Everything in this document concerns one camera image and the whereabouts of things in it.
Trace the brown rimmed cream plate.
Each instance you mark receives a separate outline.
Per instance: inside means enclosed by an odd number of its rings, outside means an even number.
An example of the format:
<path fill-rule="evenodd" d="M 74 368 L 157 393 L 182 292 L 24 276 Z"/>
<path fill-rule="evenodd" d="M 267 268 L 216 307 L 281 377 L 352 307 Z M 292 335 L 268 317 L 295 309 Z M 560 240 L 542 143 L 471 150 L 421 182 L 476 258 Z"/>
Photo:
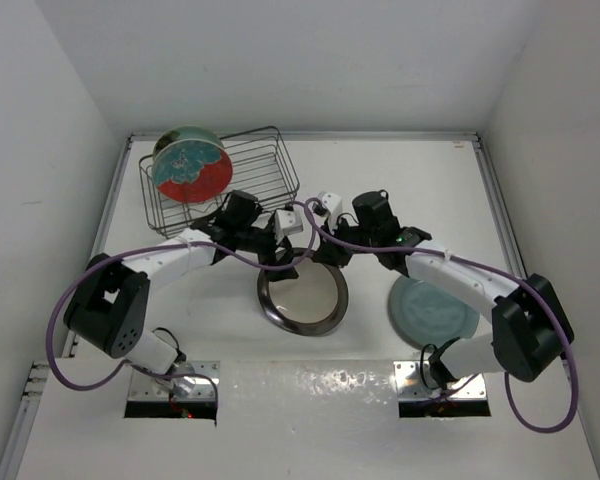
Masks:
<path fill-rule="evenodd" d="M 297 278 L 271 281 L 261 271 L 257 298 L 266 318 L 289 333 L 317 337 L 329 334 L 344 319 L 349 289 L 337 267 L 316 263 L 311 255 L 296 267 Z"/>

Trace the light blue ceramic plate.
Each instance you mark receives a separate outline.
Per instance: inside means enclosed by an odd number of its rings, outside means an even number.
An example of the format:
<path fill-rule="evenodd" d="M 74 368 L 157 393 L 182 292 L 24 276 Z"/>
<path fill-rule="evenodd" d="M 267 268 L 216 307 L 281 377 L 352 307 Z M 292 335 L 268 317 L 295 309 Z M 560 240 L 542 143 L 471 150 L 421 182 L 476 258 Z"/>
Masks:
<path fill-rule="evenodd" d="M 414 348 L 437 347 L 455 338 L 471 338 L 479 325 L 474 309 L 433 285 L 399 277 L 388 296 L 389 322 Z"/>

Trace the red and teal floral plate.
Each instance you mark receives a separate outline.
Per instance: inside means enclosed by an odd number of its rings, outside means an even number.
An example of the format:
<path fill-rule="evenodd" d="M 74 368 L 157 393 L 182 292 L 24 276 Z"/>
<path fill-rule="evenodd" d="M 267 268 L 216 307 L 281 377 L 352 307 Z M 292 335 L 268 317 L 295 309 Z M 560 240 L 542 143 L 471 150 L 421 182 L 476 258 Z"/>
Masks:
<path fill-rule="evenodd" d="M 203 203 L 221 193 L 233 177 L 233 165 L 222 145 L 185 139 L 162 149 L 153 162 L 152 182 L 167 198 Z"/>

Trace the mint green flower plate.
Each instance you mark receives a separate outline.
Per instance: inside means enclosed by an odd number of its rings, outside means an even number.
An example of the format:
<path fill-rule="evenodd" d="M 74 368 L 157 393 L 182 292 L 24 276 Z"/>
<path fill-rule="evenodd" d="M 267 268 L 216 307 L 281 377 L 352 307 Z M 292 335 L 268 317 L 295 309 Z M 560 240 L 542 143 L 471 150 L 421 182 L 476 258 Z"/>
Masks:
<path fill-rule="evenodd" d="M 211 130 L 199 126 L 185 125 L 175 127 L 162 134 L 153 147 L 152 155 L 157 156 L 168 145 L 178 141 L 202 141 L 219 148 L 224 147 L 220 137 Z"/>

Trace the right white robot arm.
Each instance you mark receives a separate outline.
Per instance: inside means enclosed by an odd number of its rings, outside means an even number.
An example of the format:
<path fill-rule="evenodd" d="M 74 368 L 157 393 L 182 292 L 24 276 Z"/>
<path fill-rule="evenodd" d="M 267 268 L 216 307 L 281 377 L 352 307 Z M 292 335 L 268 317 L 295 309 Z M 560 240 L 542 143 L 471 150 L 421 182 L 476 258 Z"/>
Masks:
<path fill-rule="evenodd" d="M 355 225 L 342 219 L 336 194 L 318 195 L 313 211 L 324 223 L 316 261 L 342 268 L 355 254 L 373 254 L 386 269 L 442 290 L 491 325 L 488 334 L 454 337 L 436 347 L 429 375 L 438 387 L 486 372 L 531 382 L 567 353 L 575 335 L 545 277 L 518 279 L 450 253 L 428 232 L 401 226 L 384 190 L 360 194 L 352 206 Z"/>

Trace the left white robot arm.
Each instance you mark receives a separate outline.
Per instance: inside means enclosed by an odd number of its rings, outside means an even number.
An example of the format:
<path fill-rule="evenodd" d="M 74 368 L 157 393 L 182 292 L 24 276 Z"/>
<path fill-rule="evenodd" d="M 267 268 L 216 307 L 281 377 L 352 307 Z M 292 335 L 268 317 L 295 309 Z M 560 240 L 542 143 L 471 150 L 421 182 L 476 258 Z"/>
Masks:
<path fill-rule="evenodd" d="M 246 254 L 256 255 L 254 267 L 275 278 L 295 277 L 288 238 L 302 230 L 300 215 L 287 206 L 259 226 L 262 212 L 253 195 L 235 191 L 212 213 L 153 248 L 94 257 L 72 291 L 64 325 L 110 358 L 167 378 L 185 356 L 146 328 L 151 292 L 228 256 Z"/>

